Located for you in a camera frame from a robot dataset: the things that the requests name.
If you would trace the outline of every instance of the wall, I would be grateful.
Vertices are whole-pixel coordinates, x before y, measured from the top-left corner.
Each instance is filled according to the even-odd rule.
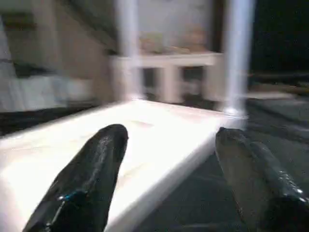
[[[172,45],[192,25],[204,28],[210,38],[212,0],[138,0],[138,3],[140,31],[162,33],[165,46]]]
[[[54,6],[64,73],[71,78],[92,80],[94,95],[103,102],[110,101],[112,90],[103,45],[72,17],[69,8],[58,1]]]
[[[0,11],[31,12],[31,0],[1,0]]]

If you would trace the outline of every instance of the white shelf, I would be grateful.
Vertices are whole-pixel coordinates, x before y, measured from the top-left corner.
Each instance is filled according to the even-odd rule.
[[[218,129],[236,121],[215,111],[128,101],[7,136],[0,140],[3,230],[22,231],[56,175],[88,138],[113,123],[127,127],[129,141],[106,231],[127,232],[207,159]]]

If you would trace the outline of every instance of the white post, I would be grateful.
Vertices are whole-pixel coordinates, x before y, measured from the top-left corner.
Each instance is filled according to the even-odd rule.
[[[226,101],[225,113],[246,116],[244,97],[251,50],[255,0],[229,0],[225,34]]]
[[[129,92],[127,100],[143,99],[142,73],[139,56],[139,29],[138,29],[138,1],[117,1],[119,35],[122,55],[129,58],[125,63],[126,74],[122,76],[128,83]]]

